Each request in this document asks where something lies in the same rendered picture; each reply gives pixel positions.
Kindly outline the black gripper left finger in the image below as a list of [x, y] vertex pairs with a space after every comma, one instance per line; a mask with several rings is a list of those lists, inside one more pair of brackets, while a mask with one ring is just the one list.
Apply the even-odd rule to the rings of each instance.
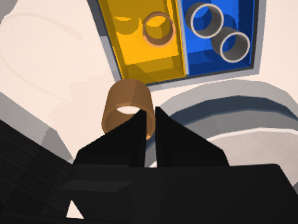
[[131, 119], [79, 149], [72, 166], [108, 164], [145, 167], [146, 140], [147, 113], [140, 109]]

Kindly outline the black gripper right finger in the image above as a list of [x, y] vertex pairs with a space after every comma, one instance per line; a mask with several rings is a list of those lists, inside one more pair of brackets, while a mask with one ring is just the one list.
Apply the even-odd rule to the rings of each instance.
[[155, 118], [157, 167], [230, 166], [221, 148], [171, 119], [159, 106]]

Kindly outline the bronze bushing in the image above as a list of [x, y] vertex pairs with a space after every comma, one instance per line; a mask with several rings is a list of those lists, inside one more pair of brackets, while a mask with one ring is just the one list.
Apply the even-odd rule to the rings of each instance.
[[[170, 22], [170, 30], [168, 32], [168, 34], [163, 37], [163, 38], [160, 38], [160, 39], [155, 39], [155, 38], [152, 38], [146, 31], [146, 24], [147, 22], [153, 18], [153, 17], [156, 17], [156, 16], [162, 16], [162, 17], [165, 17], [169, 20]], [[167, 45], [169, 45], [172, 40], [174, 39], [175, 37], [175, 32], [176, 32], [176, 28], [175, 28], [175, 24], [173, 22], [173, 20], [164, 12], [161, 12], [161, 11], [155, 11], [155, 12], [152, 12], [150, 13], [146, 19], [145, 19], [145, 22], [143, 24], [143, 28], [142, 28], [142, 34], [143, 34], [143, 38], [144, 40], [152, 47], [155, 47], [155, 48], [162, 48], [162, 47], [165, 47]]]
[[122, 79], [114, 83], [109, 89], [101, 121], [104, 134], [135, 114], [126, 114], [116, 110], [126, 106], [137, 107], [146, 111], [147, 139], [149, 139], [155, 132], [156, 122], [152, 96], [149, 88], [136, 79]]

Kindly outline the yellow bin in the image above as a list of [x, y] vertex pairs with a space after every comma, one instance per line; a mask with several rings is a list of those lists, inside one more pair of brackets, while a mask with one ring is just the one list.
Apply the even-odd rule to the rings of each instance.
[[[177, 0], [99, 0], [99, 4], [123, 79], [147, 84], [186, 77]], [[162, 48], [149, 46], [142, 36], [144, 20], [155, 11], [166, 13], [176, 28], [172, 42]], [[162, 16], [146, 24], [155, 39], [169, 30], [170, 22]]]

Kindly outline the grey metal bushing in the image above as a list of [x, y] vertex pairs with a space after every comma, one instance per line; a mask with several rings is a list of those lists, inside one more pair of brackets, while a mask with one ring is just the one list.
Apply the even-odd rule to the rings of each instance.
[[[212, 19], [210, 24], [208, 25], [207, 28], [203, 29], [203, 30], [195, 30], [193, 27], [193, 18], [194, 15], [196, 14], [196, 12], [202, 8], [207, 6], [212, 14]], [[211, 38], [213, 36], [215, 36], [216, 34], [219, 33], [219, 31], [221, 30], [222, 26], [223, 26], [223, 22], [224, 22], [224, 16], [223, 13], [221, 11], [221, 9], [211, 3], [203, 3], [203, 2], [198, 2], [195, 3], [193, 5], [191, 5], [185, 15], [185, 23], [187, 25], [187, 27], [198, 37], [200, 38]]]
[[[236, 37], [234, 46], [230, 50], [222, 53], [224, 42], [228, 37], [232, 35], [235, 35]], [[219, 54], [225, 61], [234, 63], [242, 60], [247, 55], [250, 48], [250, 41], [247, 35], [245, 35], [244, 33], [237, 31], [231, 27], [222, 27], [220, 32], [212, 37], [211, 45], [213, 50], [217, 54]]]

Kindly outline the blue bin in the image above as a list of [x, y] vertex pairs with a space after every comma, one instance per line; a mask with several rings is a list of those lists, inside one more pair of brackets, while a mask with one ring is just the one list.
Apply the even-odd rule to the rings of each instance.
[[[188, 60], [189, 76], [249, 67], [251, 61], [253, 23], [254, 23], [254, 1], [255, 0], [181, 0], [184, 31]], [[223, 12], [224, 25], [231, 27], [247, 35], [250, 41], [250, 48], [242, 60], [238, 62], [227, 62], [217, 54], [211, 45], [211, 39], [204, 39], [196, 36], [185, 23], [185, 15], [188, 8], [198, 2], [217, 5]], [[194, 15], [193, 26], [199, 31], [208, 27], [212, 19], [210, 9], [200, 8]], [[236, 41], [235, 35], [230, 36], [223, 44], [222, 52], [230, 50]]]

